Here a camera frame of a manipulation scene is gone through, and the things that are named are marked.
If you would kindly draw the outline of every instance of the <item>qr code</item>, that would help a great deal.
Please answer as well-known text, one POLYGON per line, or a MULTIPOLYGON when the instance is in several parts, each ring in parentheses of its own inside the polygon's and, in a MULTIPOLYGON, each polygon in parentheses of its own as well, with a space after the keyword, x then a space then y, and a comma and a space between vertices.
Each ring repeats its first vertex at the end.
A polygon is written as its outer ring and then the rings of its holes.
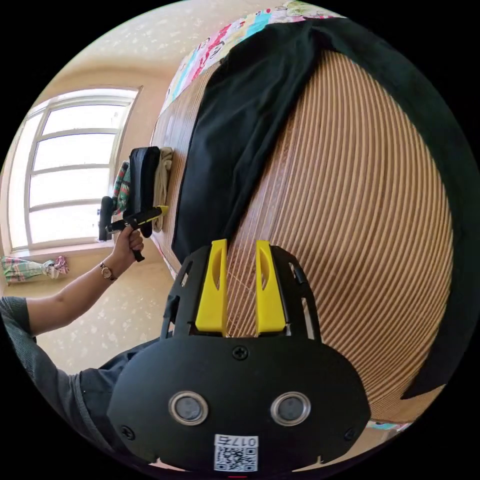
POLYGON ((258 437, 216 435, 214 470, 256 472, 258 470, 258 437))

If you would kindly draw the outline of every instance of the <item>bamboo mat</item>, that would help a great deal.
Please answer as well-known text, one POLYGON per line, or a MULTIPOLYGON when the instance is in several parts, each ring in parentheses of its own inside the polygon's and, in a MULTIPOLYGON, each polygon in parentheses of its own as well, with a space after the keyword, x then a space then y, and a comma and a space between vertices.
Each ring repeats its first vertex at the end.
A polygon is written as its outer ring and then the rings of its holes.
MULTIPOLYGON (((206 84, 198 77, 158 118, 152 145, 172 147, 169 214, 154 233, 166 259, 189 141, 206 84)), ((228 252, 228 332, 255 329, 255 240, 295 255, 323 341, 357 369, 372 418, 415 420, 442 387, 400 400, 443 317, 452 220, 429 150, 388 93, 347 57, 325 52, 228 252)))

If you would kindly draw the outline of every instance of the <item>floral bedsheet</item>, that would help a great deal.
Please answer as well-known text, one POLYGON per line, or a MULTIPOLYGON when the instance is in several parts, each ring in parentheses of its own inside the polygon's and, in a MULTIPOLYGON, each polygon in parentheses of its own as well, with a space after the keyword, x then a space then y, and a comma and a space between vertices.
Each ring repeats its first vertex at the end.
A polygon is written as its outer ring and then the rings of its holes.
POLYGON ((301 22, 307 18, 331 17, 342 16, 309 3, 290 0, 283 5, 256 11, 225 25, 220 31, 206 38, 181 61, 180 67, 170 82, 161 111, 163 112, 202 72, 224 58, 235 45, 260 32, 267 25, 301 22))

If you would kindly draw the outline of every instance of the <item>wristwatch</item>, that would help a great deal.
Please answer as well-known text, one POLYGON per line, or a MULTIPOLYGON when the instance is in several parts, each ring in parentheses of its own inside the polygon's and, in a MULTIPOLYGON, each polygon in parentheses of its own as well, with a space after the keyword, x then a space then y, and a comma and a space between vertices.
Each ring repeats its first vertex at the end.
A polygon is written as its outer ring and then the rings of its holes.
POLYGON ((105 266, 103 262, 100 264, 100 269, 101 269, 101 276, 105 280, 110 280, 111 282, 114 282, 116 280, 112 271, 107 266, 105 266))

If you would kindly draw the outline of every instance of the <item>window sill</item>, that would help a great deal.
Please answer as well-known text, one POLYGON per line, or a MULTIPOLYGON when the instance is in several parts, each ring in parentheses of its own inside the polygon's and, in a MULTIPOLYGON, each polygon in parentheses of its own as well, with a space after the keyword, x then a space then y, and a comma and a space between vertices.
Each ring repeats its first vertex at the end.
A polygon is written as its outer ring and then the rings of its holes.
POLYGON ((57 257, 74 257, 88 254, 109 254, 114 247, 114 241, 108 240, 95 243, 84 243, 81 245, 60 246, 54 248, 39 248, 35 250, 19 250, 12 252, 9 257, 22 260, 32 260, 43 263, 47 260, 55 260, 57 257))

